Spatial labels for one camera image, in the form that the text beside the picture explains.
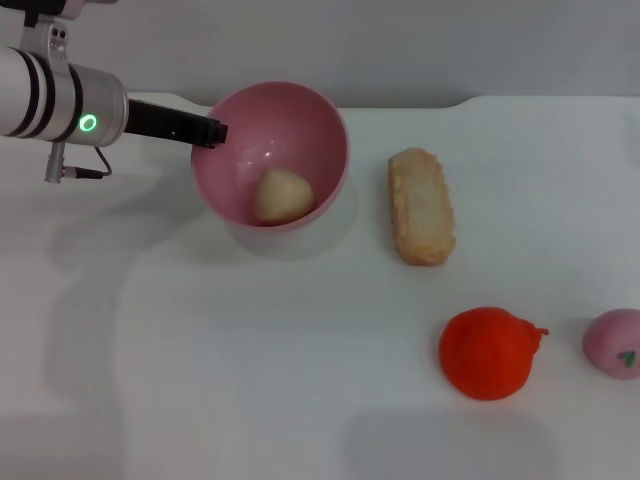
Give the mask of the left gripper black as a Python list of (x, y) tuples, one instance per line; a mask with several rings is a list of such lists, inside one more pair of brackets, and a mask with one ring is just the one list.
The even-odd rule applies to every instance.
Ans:
[(128, 101), (127, 134), (214, 148), (226, 142), (228, 126), (206, 116), (139, 100)]

